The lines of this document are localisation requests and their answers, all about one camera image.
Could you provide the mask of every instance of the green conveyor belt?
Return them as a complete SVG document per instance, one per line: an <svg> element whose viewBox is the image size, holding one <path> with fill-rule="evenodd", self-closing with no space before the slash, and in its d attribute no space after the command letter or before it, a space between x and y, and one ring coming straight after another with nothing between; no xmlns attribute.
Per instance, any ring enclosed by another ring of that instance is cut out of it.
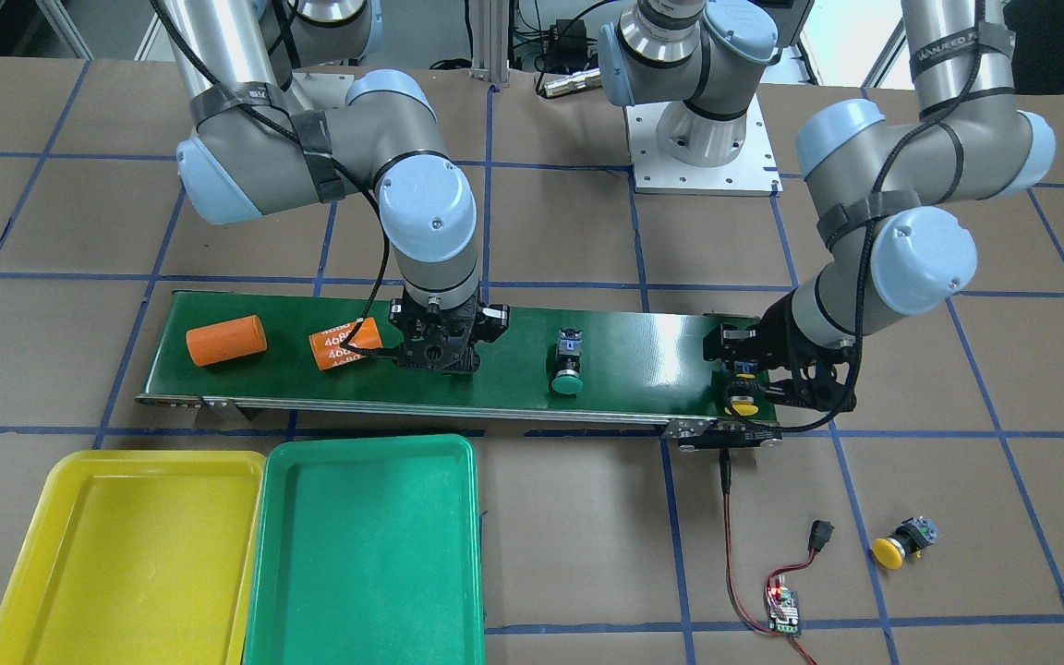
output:
<svg viewBox="0 0 1064 665"><path fill-rule="evenodd" d="M362 307L362 300L179 290L138 400L199 403L201 397L222 397L242 408L624 423L725 419L721 371L701 358L701 340L718 320L755 320L512 307L508 332L495 344L478 345L477 375L435 375L377 360L319 371L309 336L354 320ZM387 309L387 302L376 303L372 315L385 346L394 346L400 332L388 323ZM252 314L265 327L267 352L193 365L186 330ZM585 388L578 396L549 390L546 363L562 328L584 335ZM754 419L774 421L774 405L760 406Z"/></svg>

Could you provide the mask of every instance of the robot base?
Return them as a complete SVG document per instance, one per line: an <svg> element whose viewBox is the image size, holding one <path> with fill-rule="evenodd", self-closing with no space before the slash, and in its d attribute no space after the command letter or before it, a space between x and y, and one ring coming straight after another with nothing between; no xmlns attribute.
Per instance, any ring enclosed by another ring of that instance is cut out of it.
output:
<svg viewBox="0 0 1064 665"><path fill-rule="evenodd" d="M627 134L634 168L634 190L645 194L709 194L715 197L769 197L781 193L782 179L774 162L758 97L746 111L748 134L738 156L722 167L686 165L668 155L654 137L667 101L628 106Z"/></svg>

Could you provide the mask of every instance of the brown paper floor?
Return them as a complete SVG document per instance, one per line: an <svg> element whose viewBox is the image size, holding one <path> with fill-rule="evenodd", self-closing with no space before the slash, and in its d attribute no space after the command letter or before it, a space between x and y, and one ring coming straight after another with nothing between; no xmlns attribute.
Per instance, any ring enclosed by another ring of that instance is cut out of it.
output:
<svg viewBox="0 0 1064 665"><path fill-rule="evenodd" d="M760 314L828 257L795 132L860 89L763 87L777 199L634 195L620 111L419 72L481 211L485 287L514 305ZM893 121L913 94L866 92ZM1064 98L1047 181L958 203L983 256L953 302L875 336L861 405L736 455L735 571L835 538L801 594L822 664L1064 664ZM173 149L190 129L172 64L0 60L0 598L56 460L104 449L252 449L285 438L462 430L480 451L492 664L798 662L743 630L724 586L715 455L576 425L262 413L232 426L135 404L170 292L363 296L380 236L358 200L212 228ZM397 278L397 273L389 273ZM385 287L385 298L396 286ZM789 422L808 414L785 412ZM879 570L865 543L925 514L942 539Z"/></svg>

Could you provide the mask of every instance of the orange can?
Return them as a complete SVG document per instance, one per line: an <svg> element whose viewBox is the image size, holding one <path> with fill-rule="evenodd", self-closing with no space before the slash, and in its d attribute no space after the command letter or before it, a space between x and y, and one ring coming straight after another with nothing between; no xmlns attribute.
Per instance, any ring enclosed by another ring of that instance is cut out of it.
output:
<svg viewBox="0 0 1064 665"><path fill-rule="evenodd" d="M267 348L265 328L255 314L186 332L186 351L198 367L261 353Z"/></svg>
<svg viewBox="0 0 1064 665"><path fill-rule="evenodd" d="M349 362L356 362L364 358L362 354L349 352L339 346L344 339L347 339L352 328L355 328L354 320L351 323L344 323L338 328L316 332L310 336L314 363L318 365L320 370L333 369L333 367L347 365ZM364 325L360 327L360 331L351 339L351 346L360 349L379 349L384 346L380 329L376 328L375 318L364 319Z"/></svg>

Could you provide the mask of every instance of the circuit board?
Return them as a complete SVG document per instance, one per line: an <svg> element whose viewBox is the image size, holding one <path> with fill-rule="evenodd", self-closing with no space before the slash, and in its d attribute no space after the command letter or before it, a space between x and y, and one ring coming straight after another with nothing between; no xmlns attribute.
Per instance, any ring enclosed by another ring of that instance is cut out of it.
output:
<svg viewBox="0 0 1064 665"><path fill-rule="evenodd" d="M802 634L799 619L799 594L794 593L785 582L766 588L766 614L769 615L769 630L784 635Z"/></svg>

